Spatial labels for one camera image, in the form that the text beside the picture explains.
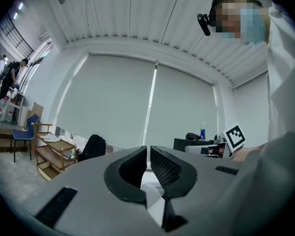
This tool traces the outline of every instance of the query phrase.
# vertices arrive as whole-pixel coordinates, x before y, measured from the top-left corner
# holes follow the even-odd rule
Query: face mask
[[[266,22],[259,9],[240,9],[240,38],[253,45],[266,39]]]
[[[222,38],[235,38],[235,33],[233,33],[233,32],[222,32]]]

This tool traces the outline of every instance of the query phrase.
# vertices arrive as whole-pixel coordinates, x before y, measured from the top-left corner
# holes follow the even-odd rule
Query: white wall
[[[25,105],[32,109],[36,102],[44,107],[42,123],[55,123],[63,91],[87,56],[83,48],[60,51],[54,46],[41,62],[25,91]]]
[[[269,105],[266,74],[235,89],[238,123],[246,137],[244,147],[267,142]]]
[[[222,134],[226,128],[238,122],[234,93],[223,83],[215,83],[213,91],[217,110],[217,131]]]

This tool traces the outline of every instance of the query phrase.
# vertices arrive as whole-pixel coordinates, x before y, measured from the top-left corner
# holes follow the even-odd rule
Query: black bag
[[[91,135],[83,152],[78,155],[78,162],[105,155],[106,142],[98,135]]]
[[[200,136],[194,133],[188,133],[186,134],[186,140],[200,140]]]

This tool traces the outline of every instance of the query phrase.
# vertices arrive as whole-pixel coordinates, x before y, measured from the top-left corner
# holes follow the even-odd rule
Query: water bottle
[[[76,146],[77,145],[77,141],[73,140],[73,145]],[[71,155],[70,155],[70,160],[74,160],[74,148],[71,150]]]
[[[206,139],[206,124],[202,122],[202,128],[200,129],[200,140]]]

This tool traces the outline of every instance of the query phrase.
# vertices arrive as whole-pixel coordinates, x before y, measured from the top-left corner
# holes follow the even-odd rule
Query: wooden shelf
[[[55,151],[60,152],[61,149],[63,149],[64,151],[69,150],[69,149],[74,149],[75,146],[64,141],[64,140],[60,140],[59,142],[55,142],[55,143],[49,143],[47,141],[45,141],[43,138],[41,138],[40,136],[45,136],[47,135],[48,132],[43,132],[43,133],[36,133],[37,137],[42,140],[45,144],[47,144],[49,147],[51,147],[52,149],[54,149]]]
[[[52,165],[58,169],[62,169],[61,163],[61,154],[53,151],[49,146],[41,146],[36,148],[38,155],[46,161],[49,161]],[[66,168],[70,164],[73,164],[74,161],[68,160],[66,157],[63,157],[63,167]]]
[[[47,180],[51,180],[57,175],[59,175],[59,172],[52,167],[50,162],[42,162],[37,164],[38,172]]]

